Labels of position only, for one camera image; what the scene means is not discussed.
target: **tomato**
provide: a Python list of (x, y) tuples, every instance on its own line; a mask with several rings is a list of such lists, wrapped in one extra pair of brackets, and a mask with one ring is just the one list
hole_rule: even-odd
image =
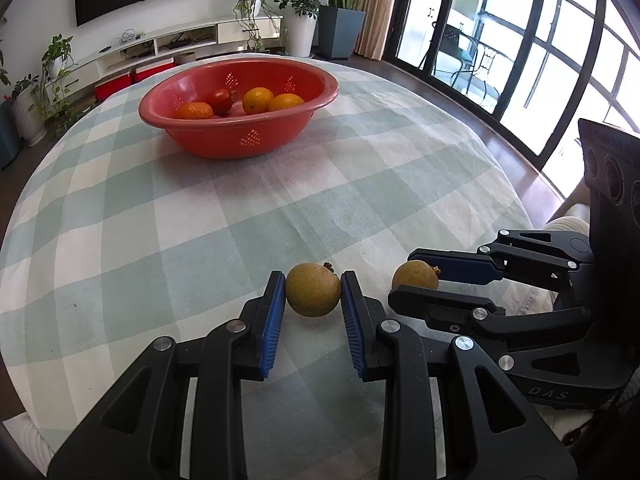
[(213, 108), (213, 113), (223, 115), (231, 110), (234, 101), (231, 92), (226, 88), (221, 88), (209, 96), (207, 103)]

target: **basket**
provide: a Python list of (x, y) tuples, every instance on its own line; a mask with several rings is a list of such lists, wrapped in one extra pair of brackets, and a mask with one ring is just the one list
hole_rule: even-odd
[[(295, 93), (300, 106), (246, 115), (242, 98), (251, 88), (264, 86), (274, 95)], [(225, 117), (206, 120), (175, 119), (176, 110), (203, 101), (219, 88), (236, 91), (238, 101)], [(280, 57), (230, 59), (197, 66), (161, 82), (140, 103), (145, 123), (163, 128), (185, 150), (207, 158), (261, 155), (293, 140), (314, 112), (338, 95), (338, 82), (324, 70)]]

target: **green and white tablecloth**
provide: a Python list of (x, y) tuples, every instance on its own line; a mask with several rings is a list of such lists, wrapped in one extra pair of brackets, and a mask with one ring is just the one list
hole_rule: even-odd
[[(183, 66), (112, 96), (31, 177), (0, 253), (0, 351), (54, 450), (153, 339), (206, 335), (274, 269), (331, 261), (386, 305), (411, 250), (530, 228), (471, 129), (391, 82), (312, 63), (340, 95), (276, 152), (197, 158), (144, 124), (142, 96)], [(527, 290), (483, 292), (515, 314)], [(287, 309), (270, 378), (243, 395), (252, 479), (374, 477), (383, 385), (357, 378), (339, 308)]]

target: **orange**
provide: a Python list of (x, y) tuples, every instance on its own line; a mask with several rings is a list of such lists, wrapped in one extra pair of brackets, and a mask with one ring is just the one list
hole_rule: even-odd
[(213, 108), (206, 103), (185, 103), (175, 114), (176, 119), (210, 119)]
[(242, 108), (248, 115), (261, 114), (269, 109), (273, 92), (263, 86), (252, 88), (242, 98)]
[(305, 100), (295, 94), (280, 94), (274, 97), (269, 103), (269, 111), (284, 110), (285, 108), (293, 108), (294, 106), (303, 105)]

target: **drawer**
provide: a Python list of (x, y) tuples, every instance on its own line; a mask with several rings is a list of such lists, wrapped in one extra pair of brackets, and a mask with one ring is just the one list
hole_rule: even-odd
[[(60, 88), (58, 96), (69, 96), (78, 90), (92, 86), (100, 81), (100, 73), (98, 72), (98, 64), (96, 62), (88, 63), (72, 70), (61, 80), (56, 82), (56, 86)], [(49, 99), (53, 101), (53, 85), (47, 86)]]
[[(260, 31), (261, 38), (280, 37), (280, 19), (273, 19), (275, 25), (269, 18), (259, 18), (255, 20), (255, 25)], [(247, 41), (249, 33), (243, 25), (238, 22), (225, 22), (218, 24), (218, 43), (231, 43), (232, 41)]]

